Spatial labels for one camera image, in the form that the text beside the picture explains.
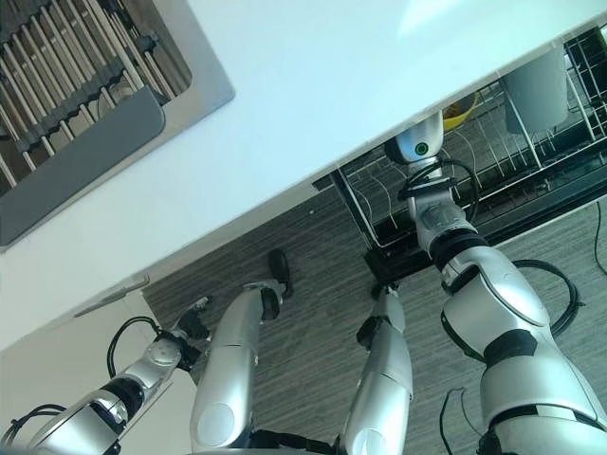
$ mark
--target kitchen counter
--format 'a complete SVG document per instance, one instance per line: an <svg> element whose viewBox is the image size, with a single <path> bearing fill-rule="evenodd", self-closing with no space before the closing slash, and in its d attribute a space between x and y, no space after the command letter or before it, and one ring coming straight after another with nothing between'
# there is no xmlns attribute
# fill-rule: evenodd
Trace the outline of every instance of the kitchen counter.
<svg viewBox="0 0 607 455"><path fill-rule="evenodd" d="M234 100L0 256L0 350L259 226L338 163L607 18L604 0L189 3Z"/></svg>

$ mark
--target black wire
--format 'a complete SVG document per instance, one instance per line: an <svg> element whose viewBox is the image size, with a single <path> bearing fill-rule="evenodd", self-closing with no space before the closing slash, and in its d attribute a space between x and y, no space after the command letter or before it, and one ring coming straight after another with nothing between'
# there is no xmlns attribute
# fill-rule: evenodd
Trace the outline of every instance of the black wire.
<svg viewBox="0 0 607 455"><path fill-rule="evenodd" d="M514 261L513 264L518 268L537 268L544 270L558 276L565 282L567 289L569 289L569 303L557 321L550 326L550 332L552 333L553 337L562 334L569 327L569 325L571 325L573 319L575 319L578 315L579 308L584 306L584 303L579 301L579 291L577 287L557 267L551 263L547 263L546 261L540 261L537 259L521 259L519 261Z"/></svg>
<svg viewBox="0 0 607 455"><path fill-rule="evenodd" d="M474 221L474 219L476 218L476 214L478 212L478 206L479 206L479 203L481 200L480 189L478 186L478 180L476 177L476 173L470 168L470 166L468 166L466 163L464 163L463 161L460 161L458 159L450 159L450 158L442 158L442 157L439 157L437 159L438 159L438 161L434 162L430 166L427 166L427 167L417 171L416 173L414 173L411 176L411 178L409 178L409 180L407 180L407 183L405 184L405 189L410 188L413 183L417 182L418 180L421 180L422 178L427 177L434 171L444 168L445 166L457 166L458 168L462 168L468 174L469 179L470 179L470 186L472 188L472 200L470 201L468 219L469 219L469 221Z"/></svg>
<svg viewBox="0 0 607 455"><path fill-rule="evenodd" d="M607 276L607 270L605 269L603 264L600 263L600 260L598 259L598 235L600 234L600 225L601 225L601 213L600 213L600 203L599 202L597 202L597 211L598 211L598 222L597 222L597 233L595 234L595 262L597 263L598 268L603 273L603 275Z"/></svg>
<svg viewBox="0 0 607 455"><path fill-rule="evenodd" d="M472 424L472 422L468 418L468 413L466 412L466 407L464 406L464 393L466 393L466 388L462 387L462 392L459 394L459 404L462 408L462 414L464 414L464 418L466 419L468 426L470 428L472 428L472 431L474 431L479 436L483 436L483 433L481 433L478 429L476 429L476 427Z"/></svg>
<svg viewBox="0 0 607 455"><path fill-rule="evenodd" d="M136 322L147 322L154 329L156 334L161 332L160 327L154 322L152 318L148 318L147 316L135 316L134 318L128 319L124 322L118 331L112 337L109 346L107 347L107 355L105 356L105 364L107 366L107 372L110 377L116 376L116 366L114 365L114 352L116 351L116 346L118 345L118 340L122 333L132 324Z"/></svg>
<svg viewBox="0 0 607 455"><path fill-rule="evenodd" d="M470 421L470 419L468 418L468 413L466 412L466 408L464 407L464 393L466 393L466 388L465 387L457 387L454 389L449 389L449 391L447 392L447 395L445 395L445 400L443 401L443 407L440 410L440 417L438 420L438 429L440 431L440 437L443 440L443 444L445 445L445 449L447 450L447 453L449 455L452 455L451 452L451 447L449 446L449 442L447 441L447 437L445 436L445 428L444 428L444 417L445 417L445 410L447 409L447 403L449 403L449 398L451 396L452 393L454 393L455 391L459 391L459 403L460 406L462 408L462 413L464 414L464 418L466 419L466 422L468 423L469 427L472 428L472 431L474 431L476 434L478 434L479 436L483 436L483 434L474 427L474 425L472 424L472 422Z"/></svg>
<svg viewBox="0 0 607 455"><path fill-rule="evenodd" d="M453 452L451 452L451 447L449 447L449 442L447 441L447 438L445 437L445 428L444 428L443 418L445 417L445 409L447 408L447 403L449 402L449 397L455 391L461 391L462 389L464 389L464 388L458 387L456 389L449 389L449 391L445 395L445 399L443 400L443 407L441 408L440 416L438 417L438 430L440 431L440 438L443 440L443 444L445 445L445 449L447 450L447 453L449 455L453 455Z"/></svg>
<svg viewBox="0 0 607 455"><path fill-rule="evenodd" d="M55 416L55 415L60 414L64 410L65 410L65 407L63 407L63 406L46 404L46 405L38 406L38 407L32 409L30 412L28 412L26 415L24 415L23 417L21 417L19 419L11 420L9 429L4 433L4 435L2 436L2 439L0 439L0 447L12 446L12 442L15 439L15 437L17 436L17 433L19 432L19 430L32 417Z"/></svg>

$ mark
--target floor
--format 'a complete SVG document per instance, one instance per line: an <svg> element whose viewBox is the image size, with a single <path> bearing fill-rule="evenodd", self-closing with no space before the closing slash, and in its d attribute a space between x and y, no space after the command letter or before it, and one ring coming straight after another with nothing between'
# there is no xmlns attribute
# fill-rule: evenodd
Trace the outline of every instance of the floor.
<svg viewBox="0 0 607 455"><path fill-rule="evenodd" d="M607 405L607 277L593 259L596 205L528 233L502 250L511 259L535 258L560 267L576 283L586 306L558 338L562 350L586 374ZM213 295L205 320L212 329L241 284L267 276L266 253L284 249L295 294L275 321L262 327L255 384L258 428L295 432L332 442L352 400L365 352L355 333L373 301L374 279L362 260L365 245L333 190L325 191L205 258L149 286L145 298L163 325L171 324L194 299ZM607 263L607 244L600 252ZM561 282L543 272L525 275L551 314L567 299ZM441 328L445 299L438 272L426 269L401 284L408 318L407 339L414 360L414 401L405 453L445 453L438 415L450 388L467 388L471 422L480 419L479 381L483 365L465 357ZM197 380L204 359L194 367ZM445 429L454 454L474 453L478 436L467 426L453 397Z"/></svg>

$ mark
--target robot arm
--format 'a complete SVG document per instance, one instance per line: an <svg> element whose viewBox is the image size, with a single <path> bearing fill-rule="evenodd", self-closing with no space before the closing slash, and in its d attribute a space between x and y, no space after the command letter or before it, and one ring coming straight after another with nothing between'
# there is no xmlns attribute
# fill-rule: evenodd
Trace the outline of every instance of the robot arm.
<svg viewBox="0 0 607 455"><path fill-rule="evenodd" d="M440 141L423 140L423 135L442 137L434 117L397 138L410 172L437 162ZM466 355L487 365L481 398L488 431L479 453L607 453L607 415L557 347L542 301L516 266L466 220L446 181L437 170L408 187L406 195L419 245L441 271L450 295L443 326Z"/></svg>
<svg viewBox="0 0 607 455"><path fill-rule="evenodd" d="M190 337L206 337L198 321L205 300L195 303L143 356L97 391L66 409L33 437L28 447L62 455L116 455L119 436L135 414L158 393L175 368L188 370L198 355Z"/></svg>

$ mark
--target dish rack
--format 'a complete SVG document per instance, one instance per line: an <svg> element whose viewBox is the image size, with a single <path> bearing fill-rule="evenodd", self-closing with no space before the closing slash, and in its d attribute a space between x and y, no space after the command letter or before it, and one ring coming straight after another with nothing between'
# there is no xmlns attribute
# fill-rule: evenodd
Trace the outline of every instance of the dish rack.
<svg viewBox="0 0 607 455"><path fill-rule="evenodd" d="M232 97L186 2L0 0L0 246Z"/></svg>
<svg viewBox="0 0 607 455"><path fill-rule="evenodd" d="M564 123L530 134L506 130L512 98L500 81L477 91L477 104L461 126L444 134L440 155L466 162L476 173L480 206L474 225L491 245L594 200L607 192L607 45L593 28L565 43L568 116ZM352 213L367 245L365 261L382 284L431 264L417 246L406 201L398 199L406 175L385 154L386 144L341 166L330 179ZM457 180L455 201L466 207L470 177Z"/></svg>

